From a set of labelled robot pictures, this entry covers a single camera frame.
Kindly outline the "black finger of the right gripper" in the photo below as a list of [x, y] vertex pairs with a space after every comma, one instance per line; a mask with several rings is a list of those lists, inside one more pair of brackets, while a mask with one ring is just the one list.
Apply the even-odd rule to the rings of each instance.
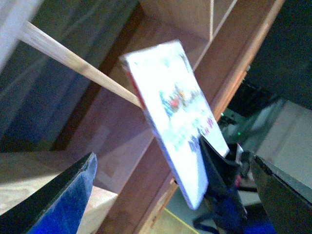
[[239, 215], [236, 179], [240, 173], [240, 146], [230, 144], [230, 151], [222, 156], [204, 137], [200, 137], [199, 145], [209, 183], [204, 198], [219, 215]]

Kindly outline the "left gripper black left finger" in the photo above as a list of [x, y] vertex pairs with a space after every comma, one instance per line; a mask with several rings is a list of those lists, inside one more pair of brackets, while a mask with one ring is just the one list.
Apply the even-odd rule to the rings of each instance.
[[2, 234], [75, 234], [92, 193], [98, 161], [90, 152], [0, 216]]

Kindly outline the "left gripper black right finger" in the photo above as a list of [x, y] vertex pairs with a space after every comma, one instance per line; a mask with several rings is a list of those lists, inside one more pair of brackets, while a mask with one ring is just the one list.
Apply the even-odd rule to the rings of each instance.
[[310, 234], [312, 189], [259, 156], [252, 158], [251, 170], [276, 233]]

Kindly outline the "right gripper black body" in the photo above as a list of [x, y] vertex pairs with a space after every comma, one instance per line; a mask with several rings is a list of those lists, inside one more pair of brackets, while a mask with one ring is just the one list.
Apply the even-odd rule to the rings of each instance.
[[[256, 187], [242, 185], [250, 169], [250, 154], [240, 147], [240, 173], [236, 179], [237, 192], [256, 192]], [[240, 214], [217, 214], [208, 203], [209, 211], [193, 220], [196, 229], [213, 234], [269, 234], [271, 222], [261, 203], [243, 205], [240, 198]]]

